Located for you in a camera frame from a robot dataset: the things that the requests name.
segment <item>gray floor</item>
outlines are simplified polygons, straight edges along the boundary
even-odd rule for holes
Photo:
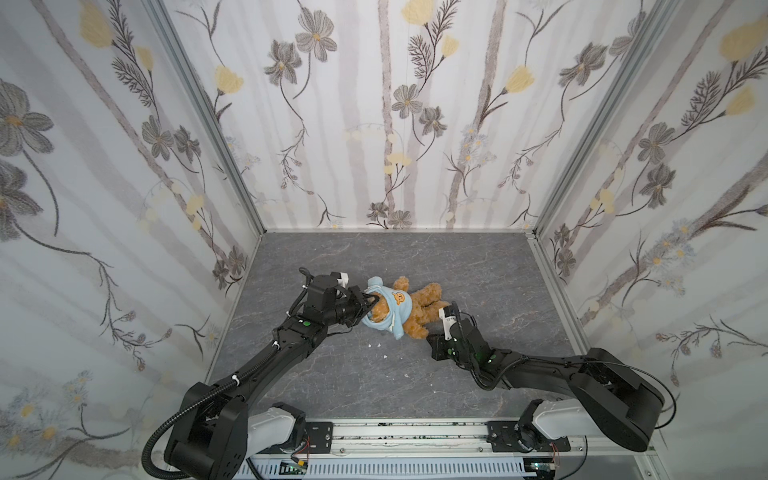
[[[218,379],[271,339],[301,290],[300,266],[342,271],[350,285],[400,275],[411,291],[429,282],[443,299],[475,315],[491,346],[538,355],[572,355],[568,338],[522,233],[268,233],[214,367]],[[441,323],[431,326],[442,329]],[[334,326],[333,329],[346,329]],[[436,362],[429,344],[358,325],[326,340],[259,402],[277,401],[309,418],[518,416],[530,389],[480,390],[453,362]]]

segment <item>floral wallpaper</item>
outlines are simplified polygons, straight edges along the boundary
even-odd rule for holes
[[[765,5],[682,2],[538,232],[591,343],[676,395],[675,479],[764,476],[767,128]]]
[[[653,6],[164,3],[267,227],[370,230],[533,227]]]
[[[257,237],[140,4],[8,3],[0,51],[3,475],[143,478]]]

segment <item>plush toy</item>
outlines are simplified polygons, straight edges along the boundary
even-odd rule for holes
[[[439,320],[439,310],[450,305],[440,300],[440,284],[430,283],[409,295],[408,278],[401,276],[392,287],[384,286],[380,276],[368,280],[366,292],[378,296],[381,300],[362,322],[377,330],[389,330],[396,339],[400,339],[404,332],[412,338],[425,339],[428,331],[423,325]]]

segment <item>blue hoodie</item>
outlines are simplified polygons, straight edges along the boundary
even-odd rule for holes
[[[413,308],[413,302],[411,296],[407,292],[402,290],[395,290],[384,286],[380,276],[374,276],[368,279],[368,289],[366,293],[381,293],[389,305],[389,314],[381,322],[374,322],[371,320],[371,313],[362,318],[362,322],[367,326],[377,330],[389,330],[395,335],[397,340],[400,340],[402,334],[402,324],[406,322],[411,315]]]

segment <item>stuffed animal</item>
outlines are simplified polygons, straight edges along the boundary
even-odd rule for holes
[[[362,322],[377,330],[389,330],[396,339],[400,339],[403,333],[408,333],[415,339],[425,339],[428,330],[423,325],[439,320],[439,310],[450,305],[440,300],[440,284],[430,283],[409,295],[408,278],[401,276],[392,287],[384,286],[380,276],[368,280],[366,292],[378,296],[381,300]]]

